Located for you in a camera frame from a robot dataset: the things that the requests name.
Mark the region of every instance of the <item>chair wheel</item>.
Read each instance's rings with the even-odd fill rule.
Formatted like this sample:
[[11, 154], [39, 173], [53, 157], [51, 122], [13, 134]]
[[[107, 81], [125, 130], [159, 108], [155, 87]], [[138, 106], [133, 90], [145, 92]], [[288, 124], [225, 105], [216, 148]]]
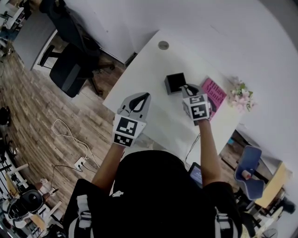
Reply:
[[98, 97], [101, 97], [103, 95], [103, 91], [99, 91], [97, 94], [96, 94]]

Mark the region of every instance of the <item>round hole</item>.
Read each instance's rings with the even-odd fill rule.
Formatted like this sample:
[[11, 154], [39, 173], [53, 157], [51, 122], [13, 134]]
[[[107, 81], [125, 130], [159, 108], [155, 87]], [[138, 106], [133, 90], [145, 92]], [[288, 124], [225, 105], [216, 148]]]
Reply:
[[158, 43], [158, 48], [161, 50], [167, 50], [169, 48], [169, 44], [168, 42], [162, 40]]

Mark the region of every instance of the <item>black office chair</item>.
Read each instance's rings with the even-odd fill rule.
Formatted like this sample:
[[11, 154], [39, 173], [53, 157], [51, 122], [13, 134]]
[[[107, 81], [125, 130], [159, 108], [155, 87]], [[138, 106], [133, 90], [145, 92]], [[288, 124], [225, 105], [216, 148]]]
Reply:
[[259, 222], [253, 217], [253, 215], [249, 213], [240, 212], [240, 217], [242, 224], [246, 227], [249, 236], [254, 237], [256, 235], [255, 226], [258, 228], [261, 227]]
[[82, 35], [63, 0], [59, 0], [59, 5], [56, 4], [55, 0], [43, 0], [39, 10], [49, 16], [62, 40], [75, 45], [87, 55], [100, 55], [100, 48], [97, 43], [92, 38]]
[[68, 44], [62, 53], [53, 52], [54, 46], [49, 46], [40, 61], [40, 66], [44, 66], [49, 57], [58, 58], [50, 72], [52, 81], [69, 97], [75, 97], [85, 81], [88, 79], [96, 95], [102, 96], [102, 91], [98, 90], [93, 80], [94, 70], [103, 68], [114, 69], [114, 65], [98, 65], [98, 57], [91, 57], [80, 51], [72, 44]]

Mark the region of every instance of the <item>power outlet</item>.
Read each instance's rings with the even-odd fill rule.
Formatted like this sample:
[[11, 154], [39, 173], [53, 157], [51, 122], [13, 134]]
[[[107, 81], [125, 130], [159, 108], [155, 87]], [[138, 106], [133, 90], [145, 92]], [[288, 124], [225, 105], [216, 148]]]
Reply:
[[82, 163], [83, 163], [83, 164], [86, 163], [86, 159], [85, 159], [84, 157], [80, 157], [79, 160], [76, 161], [76, 163], [74, 164], [74, 166], [75, 166], [78, 170], [80, 170], [81, 167], [83, 167]]

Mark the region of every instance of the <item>white cable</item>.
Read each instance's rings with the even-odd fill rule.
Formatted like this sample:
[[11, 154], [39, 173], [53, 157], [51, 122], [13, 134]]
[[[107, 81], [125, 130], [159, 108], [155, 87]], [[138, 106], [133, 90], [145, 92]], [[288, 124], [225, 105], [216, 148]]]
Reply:
[[[56, 133], [55, 132], [55, 130], [54, 130], [54, 126], [55, 126], [55, 123], [57, 122], [57, 121], [60, 121], [60, 122], [62, 122], [66, 127], [67, 127], [67, 129], [68, 129], [68, 131], [69, 131], [69, 133], [71, 134], [71, 136], [68, 136], [68, 135], [64, 135], [64, 134], [58, 134], [58, 133]], [[91, 152], [91, 150], [90, 150], [90, 148], [89, 148], [89, 146], [86, 144], [86, 143], [84, 143], [84, 142], [81, 142], [80, 140], [78, 140], [76, 137], [74, 137], [73, 136], [73, 134], [71, 133], [71, 131], [70, 131], [70, 129], [69, 129], [69, 127], [65, 124], [65, 122], [64, 121], [62, 121], [61, 119], [57, 119], [54, 123], [53, 123], [53, 125], [52, 125], [52, 131], [54, 132], [54, 134], [56, 135], [56, 136], [65, 136], [65, 137], [70, 137], [70, 138], [72, 138], [73, 140], [74, 140], [74, 142], [75, 143], [77, 143], [78, 145], [82, 145], [82, 146], [84, 146], [85, 147], [85, 149], [86, 149], [86, 156], [85, 156], [85, 158], [84, 159], [86, 159], [87, 158], [87, 156], [88, 156], [88, 149], [89, 149], [89, 151], [90, 151], [90, 153], [91, 153], [91, 156], [92, 156], [92, 158], [93, 158], [93, 160], [94, 160], [94, 162], [96, 163], [96, 165], [98, 166], [98, 167], [100, 167], [99, 165], [98, 165], [98, 163], [96, 162], [96, 160], [95, 160], [95, 158], [94, 158], [94, 156], [93, 156], [93, 154], [92, 154], [92, 152]]]

